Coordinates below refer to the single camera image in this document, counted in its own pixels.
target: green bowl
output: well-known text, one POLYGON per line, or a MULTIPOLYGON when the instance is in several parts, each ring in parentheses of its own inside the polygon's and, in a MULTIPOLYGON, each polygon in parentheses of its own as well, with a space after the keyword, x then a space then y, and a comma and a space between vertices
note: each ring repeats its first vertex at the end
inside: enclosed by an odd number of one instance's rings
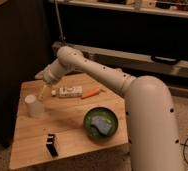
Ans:
POLYGON ((118 119, 113 111, 105 107, 95 107, 87 112, 83 120, 84 128, 87 134, 93 139, 104 139, 115 134, 118 128, 118 119), (92 119, 95 116, 103 117, 109 125, 111 125, 109 132, 104 135, 99 130, 92 126, 92 119))

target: cup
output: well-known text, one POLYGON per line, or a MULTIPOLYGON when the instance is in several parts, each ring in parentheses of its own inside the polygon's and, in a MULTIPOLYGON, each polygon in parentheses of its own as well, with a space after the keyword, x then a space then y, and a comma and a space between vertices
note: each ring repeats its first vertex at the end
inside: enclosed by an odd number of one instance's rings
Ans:
POLYGON ((27 106, 28 114, 33 118, 40 118, 44 115, 45 108, 42 102, 33 94, 25 97, 25 104, 27 106))

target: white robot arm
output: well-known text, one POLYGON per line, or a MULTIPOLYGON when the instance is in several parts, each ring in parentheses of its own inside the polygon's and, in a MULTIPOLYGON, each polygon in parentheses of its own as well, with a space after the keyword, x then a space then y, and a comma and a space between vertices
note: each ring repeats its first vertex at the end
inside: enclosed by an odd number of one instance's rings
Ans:
POLYGON ((125 99, 133 171, 184 171, 173 102, 162 81, 135 78, 90 61, 68 46, 61 47, 57 57, 44 71, 46 84, 78 68, 125 99))

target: metal shelf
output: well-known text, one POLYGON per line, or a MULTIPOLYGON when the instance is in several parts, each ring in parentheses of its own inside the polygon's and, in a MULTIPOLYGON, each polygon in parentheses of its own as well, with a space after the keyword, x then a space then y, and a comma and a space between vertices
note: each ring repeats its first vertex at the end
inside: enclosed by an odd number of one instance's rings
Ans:
POLYGON ((166 10, 166 9, 160 9, 156 7, 155 8, 146 8, 146 7, 137 8, 136 5, 121 5, 121 4, 112 4, 112 3, 103 3, 103 2, 86 2, 82 0, 56 0, 56 1, 60 4, 69 4, 69 5, 75 5, 75 6, 84 6, 84 7, 92 7, 92 8, 100 8, 100 9, 110 9, 110 10, 118 10, 118 11, 129 11, 129 12, 137 12, 137 13, 188 18, 187 11, 166 10))

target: black cabinet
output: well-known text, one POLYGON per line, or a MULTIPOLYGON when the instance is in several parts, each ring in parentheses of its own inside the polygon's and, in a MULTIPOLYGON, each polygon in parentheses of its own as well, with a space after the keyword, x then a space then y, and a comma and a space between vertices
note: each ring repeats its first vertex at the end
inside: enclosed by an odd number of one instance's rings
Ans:
POLYGON ((0 142, 14 131, 20 85, 52 60, 42 0, 9 0, 0 6, 0 142))

